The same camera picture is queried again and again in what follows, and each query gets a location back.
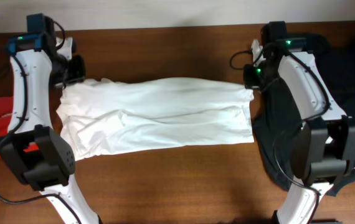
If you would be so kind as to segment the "white printed t-shirt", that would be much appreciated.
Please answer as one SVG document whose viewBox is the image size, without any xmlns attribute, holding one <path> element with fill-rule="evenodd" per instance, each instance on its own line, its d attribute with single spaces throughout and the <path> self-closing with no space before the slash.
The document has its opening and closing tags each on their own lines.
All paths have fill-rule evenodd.
<svg viewBox="0 0 355 224">
<path fill-rule="evenodd" d="M 244 86 L 200 78 L 68 86 L 57 114 L 76 160 L 153 149 L 252 143 Z"/>
</svg>

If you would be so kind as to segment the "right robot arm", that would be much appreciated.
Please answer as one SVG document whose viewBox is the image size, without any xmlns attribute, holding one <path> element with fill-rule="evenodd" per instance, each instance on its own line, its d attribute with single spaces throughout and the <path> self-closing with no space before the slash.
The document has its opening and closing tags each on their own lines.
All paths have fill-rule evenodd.
<svg viewBox="0 0 355 224">
<path fill-rule="evenodd" d="M 261 38 L 243 67 L 245 87 L 271 93 L 283 84 L 299 116 L 273 138 L 274 163 L 291 185 L 271 222 L 313 223 L 321 199 L 354 166 L 355 118 L 331 96 L 305 36 L 275 21 L 262 27 Z"/>
</svg>

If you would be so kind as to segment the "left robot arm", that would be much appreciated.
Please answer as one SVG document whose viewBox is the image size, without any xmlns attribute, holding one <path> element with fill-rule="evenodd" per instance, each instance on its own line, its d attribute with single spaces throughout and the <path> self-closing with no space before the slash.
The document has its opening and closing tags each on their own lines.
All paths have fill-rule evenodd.
<svg viewBox="0 0 355 224">
<path fill-rule="evenodd" d="M 44 14 L 26 17 L 27 31 L 8 40 L 13 72 L 13 108 L 7 134 L 0 137 L 0 158 L 23 185 L 46 198 L 64 223 L 101 223 L 75 179 L 71 146 L 53 127 L 49 89 L 85 79 L 83 58 L 73 38 L 56 36 L 58 22 Z"/>
</svg>

